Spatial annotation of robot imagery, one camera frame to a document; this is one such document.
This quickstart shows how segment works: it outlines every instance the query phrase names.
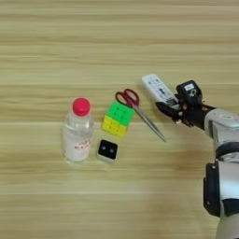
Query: pink bottle cap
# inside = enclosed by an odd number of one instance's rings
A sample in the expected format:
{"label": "pink bottle cap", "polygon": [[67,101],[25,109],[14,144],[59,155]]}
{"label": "pink bottle cap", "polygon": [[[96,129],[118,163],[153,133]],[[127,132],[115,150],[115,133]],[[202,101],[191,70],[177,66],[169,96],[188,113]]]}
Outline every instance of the pink bottle cap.
{"label": "pink bottle cap", "polygon": [[91,104],[89,100],[85,98],[77,98],[73,102],[73,112],[77,116],[87,116],[91,110]]}

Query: bottle label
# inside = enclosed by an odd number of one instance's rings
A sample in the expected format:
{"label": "bottle label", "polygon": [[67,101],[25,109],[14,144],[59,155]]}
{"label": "bottle label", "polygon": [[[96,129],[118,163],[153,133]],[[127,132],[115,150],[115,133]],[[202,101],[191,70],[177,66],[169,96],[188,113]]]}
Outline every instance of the bottle label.
{"label": "bottle label", "polygon": [[68,139],[65,142],[65,157],[74,162],[85,160],[90,154],[91,140],[77,142],[73,139]]}

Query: yellow cube face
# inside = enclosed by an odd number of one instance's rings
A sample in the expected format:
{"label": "yellow cube face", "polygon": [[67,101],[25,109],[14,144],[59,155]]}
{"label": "yellow cube face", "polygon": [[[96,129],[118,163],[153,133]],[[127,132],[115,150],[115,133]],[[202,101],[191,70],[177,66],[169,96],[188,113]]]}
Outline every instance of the yellow cube face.
{"label": "yellow cube face", "polygon": [[120,124],[119,122],[111,119],[108,116],[105,116],[102,128],[105,131],[112,133],[119,137],[123,137],[127,131],[127,127],[125,127],[124,125]]}

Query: small black box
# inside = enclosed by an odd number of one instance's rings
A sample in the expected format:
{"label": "small black box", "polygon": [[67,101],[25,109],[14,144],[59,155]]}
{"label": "small black box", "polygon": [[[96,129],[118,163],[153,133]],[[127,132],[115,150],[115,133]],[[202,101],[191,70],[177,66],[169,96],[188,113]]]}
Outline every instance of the small black box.
{"label": "small black box", "polygon": [[112,163],[117,156],[118,145],[112,142],[101,140],[100,147],[98,149],[98,157],[106,162]]}

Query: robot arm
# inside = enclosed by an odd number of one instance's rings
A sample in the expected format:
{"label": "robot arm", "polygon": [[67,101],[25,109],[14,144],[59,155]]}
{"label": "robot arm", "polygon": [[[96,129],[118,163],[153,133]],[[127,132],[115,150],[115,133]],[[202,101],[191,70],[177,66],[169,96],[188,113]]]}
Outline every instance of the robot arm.
{"label": "robot arm", "polygon": [[220,218],[217,239],[239,239],[239,116],[205,105],[198,85],[176,87],[177,101],[157,102],[173,121],[196,126],[214,140],[215,161],[206,165],[204,208]]}

